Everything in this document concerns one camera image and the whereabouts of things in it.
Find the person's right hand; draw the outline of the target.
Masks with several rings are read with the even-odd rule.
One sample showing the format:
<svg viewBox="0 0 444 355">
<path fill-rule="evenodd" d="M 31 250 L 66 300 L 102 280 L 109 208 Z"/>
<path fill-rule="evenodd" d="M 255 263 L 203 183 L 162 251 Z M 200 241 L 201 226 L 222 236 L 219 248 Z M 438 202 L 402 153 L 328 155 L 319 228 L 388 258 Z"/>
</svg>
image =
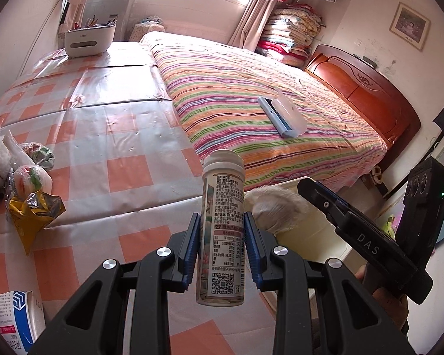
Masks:
<svg viewBox="0 0 444 355">
<path fill-rule="evenodd" d="M 394 297 L 385 288 L 375 290 L 373 297 L 395 323 L 395 326 L 400 332 L 406 335 L 408 330 L 407 317 L 409 313 L 407 297 L 405 295 Z"/>
</svg>

